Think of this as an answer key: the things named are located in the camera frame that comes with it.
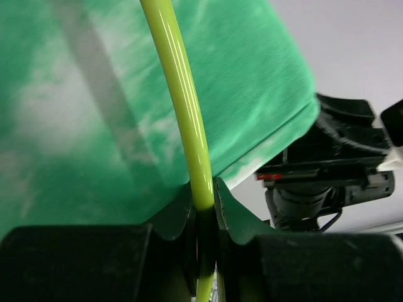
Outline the green tie-dye trousers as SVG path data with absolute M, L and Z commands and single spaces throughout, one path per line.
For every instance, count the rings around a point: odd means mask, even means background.
M 267 1 L 174 1 L 212 173 L 234 187 L 304 135 L 313 77 Z M 1 234 L 139 224 L 188 182 L 139 1 L 1 2 Z

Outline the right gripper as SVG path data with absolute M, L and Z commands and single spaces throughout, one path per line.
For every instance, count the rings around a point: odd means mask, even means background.
M 390 151 L 384 130 L 365 99 L 318 94 L 319 115 L 309 131 L 256 172 L 265 187 L 282 196 L 313 198 L 340 194 L 347 201 L 389 197 L 394 173 L 380 171 Z

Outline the lime green hanger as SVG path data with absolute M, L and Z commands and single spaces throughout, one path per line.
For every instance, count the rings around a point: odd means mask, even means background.
M 212 255 L 215 198 L 212 170 L 202 114 L 171 1 L 142 1 L 156 50 L 171 94 L 180 131 L 193 206 L 198 216 L 197 243 L 200 274 L 196 300 L 208 301 L 213 285 L 215 260 Z

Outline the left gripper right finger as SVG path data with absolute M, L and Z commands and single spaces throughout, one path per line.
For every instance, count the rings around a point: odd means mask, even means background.
M 220 301 L 401 301 L 402 240 L 272 229 L 213 182 Z

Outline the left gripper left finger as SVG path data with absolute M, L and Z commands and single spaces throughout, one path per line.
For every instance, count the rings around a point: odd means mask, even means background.
M 1 241 L 2 301 L 190 301 L 191 190 L 140 225 L 23 226 Z

